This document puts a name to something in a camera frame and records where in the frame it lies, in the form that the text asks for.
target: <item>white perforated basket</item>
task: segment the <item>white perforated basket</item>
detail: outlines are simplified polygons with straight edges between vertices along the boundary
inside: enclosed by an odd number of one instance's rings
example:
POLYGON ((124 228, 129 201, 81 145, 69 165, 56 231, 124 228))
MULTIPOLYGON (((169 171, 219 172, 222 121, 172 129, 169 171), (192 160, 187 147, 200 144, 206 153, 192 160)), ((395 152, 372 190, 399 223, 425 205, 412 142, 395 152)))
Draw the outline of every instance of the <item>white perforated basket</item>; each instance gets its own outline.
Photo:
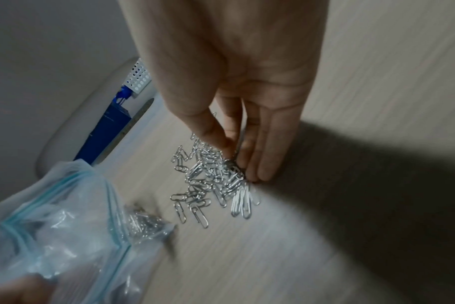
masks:
POLYGON ((139 94, 150 82, 151 75, 139 58, 124 81, 124 85, 130 88, 134 93, 139 94))

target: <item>hand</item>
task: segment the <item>hand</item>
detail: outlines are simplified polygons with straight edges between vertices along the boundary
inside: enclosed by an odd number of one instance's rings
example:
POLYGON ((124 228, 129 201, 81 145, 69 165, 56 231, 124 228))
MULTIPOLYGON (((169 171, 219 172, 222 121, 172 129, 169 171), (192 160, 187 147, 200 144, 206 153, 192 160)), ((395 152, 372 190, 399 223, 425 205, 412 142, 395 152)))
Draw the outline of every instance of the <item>hand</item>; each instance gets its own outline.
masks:
POLYGON ((120 0, 168 109, 269 180, 294 139, 318 68, 327 0, 120 0), (224 129, 209 105, 217 100, 224 129))
POLYGON ((2 304, 47 304, 54 285, 38 274, 23 276, 0 286, 2 304))

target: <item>clear plastic bag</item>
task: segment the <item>clear plastic bag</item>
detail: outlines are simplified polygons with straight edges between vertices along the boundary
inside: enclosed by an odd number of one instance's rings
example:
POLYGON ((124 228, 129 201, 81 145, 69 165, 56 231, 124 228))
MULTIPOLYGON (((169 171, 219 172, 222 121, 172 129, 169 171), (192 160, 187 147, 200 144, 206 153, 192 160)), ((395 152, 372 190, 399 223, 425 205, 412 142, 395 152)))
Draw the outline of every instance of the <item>clear plastic bag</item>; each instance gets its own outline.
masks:
POLYGON ((0 203, 0 284, 39 273, 53 304, 135 303, 174 225, 125 207, 78 160, 0 203))

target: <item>gray wall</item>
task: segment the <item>gray wall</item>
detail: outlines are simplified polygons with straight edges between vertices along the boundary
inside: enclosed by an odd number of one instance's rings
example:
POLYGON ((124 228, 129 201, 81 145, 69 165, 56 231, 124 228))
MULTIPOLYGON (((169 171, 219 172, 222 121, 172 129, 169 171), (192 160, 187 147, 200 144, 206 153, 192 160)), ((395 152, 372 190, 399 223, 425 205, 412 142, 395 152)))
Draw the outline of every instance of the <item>gray wall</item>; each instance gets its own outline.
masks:
POLYGON ((36 181, 50 136, 136 54, 115 0, 0 1, 0 200, 36 181))

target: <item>light wood tabletop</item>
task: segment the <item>light wood tabletop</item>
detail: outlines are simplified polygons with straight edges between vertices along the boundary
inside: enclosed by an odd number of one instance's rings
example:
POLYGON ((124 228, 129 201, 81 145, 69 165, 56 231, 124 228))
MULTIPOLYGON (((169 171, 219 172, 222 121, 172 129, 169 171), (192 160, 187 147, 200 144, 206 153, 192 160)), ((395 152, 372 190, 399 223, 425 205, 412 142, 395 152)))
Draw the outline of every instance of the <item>light wood tabletop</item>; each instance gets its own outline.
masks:
MULTIPOLYGON (((319 74, 249 220, 186 210, 144 303, 455 303, 455 0, 333 0, 319 74)), ((127 203, 187 188, 159 97, 99 166, 127 203)))

